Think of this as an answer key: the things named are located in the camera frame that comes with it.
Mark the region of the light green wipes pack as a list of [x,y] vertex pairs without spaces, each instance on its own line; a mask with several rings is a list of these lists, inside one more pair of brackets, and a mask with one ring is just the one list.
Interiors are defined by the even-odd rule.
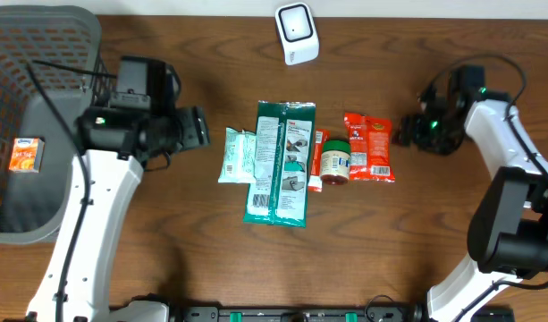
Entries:
[[219,183],[255,183],[257,136],[250,131],[227,128]]

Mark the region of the red snack packet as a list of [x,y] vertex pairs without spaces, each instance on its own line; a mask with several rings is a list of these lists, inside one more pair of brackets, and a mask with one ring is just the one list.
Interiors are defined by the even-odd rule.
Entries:
[[352,181],[395,182],[390,163],[392,122],[365,114],[345,113]]

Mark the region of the green lid seasoning jar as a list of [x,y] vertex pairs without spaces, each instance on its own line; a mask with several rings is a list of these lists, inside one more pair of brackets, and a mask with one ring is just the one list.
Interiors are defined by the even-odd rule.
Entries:
[[328,140],[323,145],[320,161],[323,184],[344,185],[350,180],[350,144],[344,140]]

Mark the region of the red stick sachet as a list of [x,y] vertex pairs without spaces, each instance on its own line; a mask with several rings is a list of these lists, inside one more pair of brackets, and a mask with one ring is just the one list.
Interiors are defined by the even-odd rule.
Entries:
[[320,178],[321,155],[323,152],[323,145],[328,140],[329,135],[330,135],[330,132],[328,130],[325,130],[325,129],[316,130],[313,160],[312,160],[311,172],[308,180],[309,191],[321,192],[323,189],[323,183]]

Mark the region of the orange tissue pack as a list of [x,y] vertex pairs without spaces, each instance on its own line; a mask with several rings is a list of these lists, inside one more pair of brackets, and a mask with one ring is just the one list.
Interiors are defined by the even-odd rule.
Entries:
[[14,173],[38,173],[44,149],[45,142],[41,138],[16,138],[8,170]]

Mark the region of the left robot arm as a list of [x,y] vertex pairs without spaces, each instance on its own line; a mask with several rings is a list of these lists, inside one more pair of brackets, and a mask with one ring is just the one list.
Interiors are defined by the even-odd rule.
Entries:
[[208,144],[202,108],[92,106],[53,113],[36,104],[21,118],[18,138],[43,140],[44,152],[38,172],[10,175],[2,240],[55,243],[27,320],[166,321],[169,307],[155,301],[110,309],[114,255],[148,160]]

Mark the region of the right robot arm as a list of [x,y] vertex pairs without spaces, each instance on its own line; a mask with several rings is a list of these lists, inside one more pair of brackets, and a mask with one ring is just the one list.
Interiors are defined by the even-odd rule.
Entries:
[[403,141],[440,155],[465,138],[477,145],[491,183],[473,215],[464,259],[410,321],[470,321],[508,288],[548,289],[548,161],[529,138],[515,100],[483,85],[457,85],[446,97],[429,85],[420,114],[404,117]]

